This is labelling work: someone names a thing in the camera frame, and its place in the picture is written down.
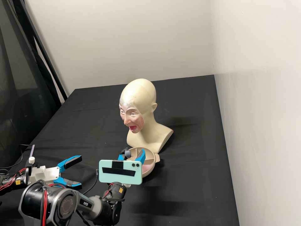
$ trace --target mannequin ear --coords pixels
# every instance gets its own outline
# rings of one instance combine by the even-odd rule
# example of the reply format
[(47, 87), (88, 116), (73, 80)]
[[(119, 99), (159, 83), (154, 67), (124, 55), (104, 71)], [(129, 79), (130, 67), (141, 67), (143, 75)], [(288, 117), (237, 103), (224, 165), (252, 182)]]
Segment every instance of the mannequin ear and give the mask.
[(151, 112), (154, 112), (157, 108), (158, 104), (157, 103), (152, 103), (151, 105)]

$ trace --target red wire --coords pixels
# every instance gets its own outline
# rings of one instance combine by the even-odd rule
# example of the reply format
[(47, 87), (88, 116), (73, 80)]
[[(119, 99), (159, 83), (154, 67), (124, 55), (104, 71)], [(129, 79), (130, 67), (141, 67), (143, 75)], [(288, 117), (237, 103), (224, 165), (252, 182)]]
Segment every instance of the red wire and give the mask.
[(15, 174), (15, 175), (9, 180), (9, 182), (8, 182), (7, 184), (0, 186), (0, 191), (3, 190), (3, 189), (5, 189), (5, 188), (7, 188), (7, 187), (9, 187), (9, 186), (11, 186), (11, 185), (15, 182), (15, 180), (16, 180), (16, 178), (15, 178), (16, 175), (17, 175), (17, 174)]
[(44, 191), (44, 212), (43, 212), (43, 226), (46, 226), (46, 212), (47, 212), (47, 205), (48, 205), (48, 196), (47, 190)]
[(109, 192), (110, 192), (110, 190), (107, 190), (103, 197), (105, 197)]
[(60, 185), (60, 186), (62, 186), (63, 188), (66, 188), (65, 185), (63, 185), (63, 184), (49, 184), (48, 186), (49, 186), (49, 187), (52, 187), (52, 186), (56, 186), (56, 185)]
[[(26, 170), (26, 168), (21, 169), (21, 170), (19, 171), (19, 173), (21, 173), (21, 172), (24, 171), (24, 170)], [(11, 186), (11, 185), (15, 182), (15, 180), (16, 180), (16, 175), (17, 175), (17, 174), (15, 174), (15, 175), (9, 180), (9, 182), (8, 182), (7, 184), (0, 186), (0, 191), (3, 190), (3, 189), (5, 189), (5, 188), (7, 188), (7, 187), (9, 187), (9, 186)]]

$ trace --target black tape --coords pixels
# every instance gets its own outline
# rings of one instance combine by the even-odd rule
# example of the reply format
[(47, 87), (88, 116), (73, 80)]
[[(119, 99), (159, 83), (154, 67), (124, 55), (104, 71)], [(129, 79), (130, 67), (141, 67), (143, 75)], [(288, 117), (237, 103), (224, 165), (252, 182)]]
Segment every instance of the black tape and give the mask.
[(112, 161), (112, 168), (123, 169), (123, 161)]
[(125, 176), (135, 176), (136, 171), (128, 170), (128, 169), (120, 169), (120, 168), (107, 168), (102, 167), (103, 173), (109, 173), (109, 174), (119, 174), (119, 175), (125, 175)]

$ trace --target mannequin nose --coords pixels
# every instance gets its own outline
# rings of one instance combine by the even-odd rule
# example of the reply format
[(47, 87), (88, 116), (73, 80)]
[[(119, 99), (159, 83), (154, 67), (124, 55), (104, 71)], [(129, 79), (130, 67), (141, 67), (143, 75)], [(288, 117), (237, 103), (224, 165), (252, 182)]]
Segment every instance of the mannequin nose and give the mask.
[(130, 122), (131, 122), (131, 120), (128, 119), (127, 116), (125, 116), (125, 118), (124, 118), (124, 124), (127, 125), (127, 124), (129, 124)]

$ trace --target mint green phone case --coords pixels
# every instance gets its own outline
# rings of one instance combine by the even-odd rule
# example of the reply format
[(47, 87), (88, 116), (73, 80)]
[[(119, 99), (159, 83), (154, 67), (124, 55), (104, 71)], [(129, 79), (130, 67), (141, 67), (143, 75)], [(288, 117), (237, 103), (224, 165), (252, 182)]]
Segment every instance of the mint green phone case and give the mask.
[(142, 164), (140, 161), (102, 159), (99, 161), (99, 181), (139, 185), (142, 183)]

